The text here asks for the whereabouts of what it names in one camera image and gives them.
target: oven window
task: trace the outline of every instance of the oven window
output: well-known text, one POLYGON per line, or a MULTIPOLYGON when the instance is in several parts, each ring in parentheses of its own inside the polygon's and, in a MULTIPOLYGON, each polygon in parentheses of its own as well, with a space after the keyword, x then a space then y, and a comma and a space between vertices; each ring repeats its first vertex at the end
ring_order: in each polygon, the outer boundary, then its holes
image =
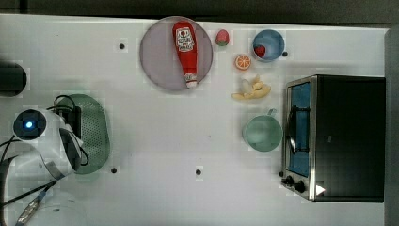
POLYGON ((311 84, 291 87, 291 109, 286 148, 287 170, 309 176, 311 84))

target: white table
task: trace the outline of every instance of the white table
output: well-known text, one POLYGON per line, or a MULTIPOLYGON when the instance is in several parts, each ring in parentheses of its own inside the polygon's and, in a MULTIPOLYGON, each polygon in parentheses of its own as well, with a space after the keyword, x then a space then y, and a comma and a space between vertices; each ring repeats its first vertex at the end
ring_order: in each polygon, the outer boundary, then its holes
POLYGON ((281 121, 283 88, 292 80, 316 73, 383 76, 386 29, 199 23, 212 39, 227 29, 231 44, 214 46, 213 67, 195 90, 170 93, 139 63, 141 38, 154 22, 0 15, 0 57, 18 62, 30 78, 22 95, 0 98, 0 141, 10 137, 23 107, 46 107, 60 93, 88 94, 106 110, 109 160, 93 174, 64 179, 54 191, 75 196, 88 225, 383 225, 382 203, 307 202, 283 188, 281 147, 253 151, 241 128, 270 108, 281 121), (238 72, 235 55, 249 53, 252 38, 265 28, 281 32, 289 56, 238 72), (127 48, 120 50, 120 42, 127 48), (234 101, 240 79, 255 74, 272 92, 234 101), (203 166, 202 181, 196 166, 203 166))

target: pink plate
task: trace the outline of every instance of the pink plate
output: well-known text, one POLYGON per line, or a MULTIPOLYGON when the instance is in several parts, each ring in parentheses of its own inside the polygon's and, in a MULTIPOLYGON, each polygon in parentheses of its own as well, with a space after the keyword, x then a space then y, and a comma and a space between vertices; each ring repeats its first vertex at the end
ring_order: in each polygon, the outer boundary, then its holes
POLYGON ((196 32, 197 80, 199 83, 211 69, 214 57, 208 34, 196 22, 185 17, 173 16, 155 23, 141 41, 140 62, 145 74, 154 84, 169 90, 188 89, 172 34, 172 27, 179 21, 188 21, 196 32))

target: toy food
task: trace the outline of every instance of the toy food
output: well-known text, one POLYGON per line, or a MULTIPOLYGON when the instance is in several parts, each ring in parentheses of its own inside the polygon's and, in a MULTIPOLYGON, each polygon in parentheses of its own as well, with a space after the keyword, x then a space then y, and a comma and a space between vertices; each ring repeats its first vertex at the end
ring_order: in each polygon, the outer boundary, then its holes
POLYGON ((221 29, 219 32, 217 32, 216 35, 216 44, 219 46, 224 46, 229 44, 230 38, 229 38, 229 32, 225 29, 221 29))
POLYGON ((188 88, 197 85, 197 40, 189 22, 179 21, 173 26, 176 52, 182 64, 185 83, 188 88))
POLYGON ((254 49, 256 56, 262 58, 266 54, 266 47, 263 45, 258 45, 254 49))
POLYGON ((246 79, 243 79, 241 93, 234 93, 231 95, 235 100, 249 100, 249 99, 258 99, 263 98, 267 94, 269 94, 271 87, 264 84, 261 81, 261 77, 256 75, 255 79, 252 81, 252 86, 248 87, 249 82, 246 79))
POLYGON ((247 55, 239 55, 234 61, 234 65, 237 69, 245 71, 250 66, 250 58, 247 55))

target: black toaster oven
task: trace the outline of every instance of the black toaster oven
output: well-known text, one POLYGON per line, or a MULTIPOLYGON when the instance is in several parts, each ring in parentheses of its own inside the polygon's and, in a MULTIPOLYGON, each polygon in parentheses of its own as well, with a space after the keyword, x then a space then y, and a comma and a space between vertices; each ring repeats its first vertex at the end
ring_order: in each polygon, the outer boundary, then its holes
POLYGON ((385 78, 314 75, 288 83, 285 187, 317 202, 383 202, 385 78))

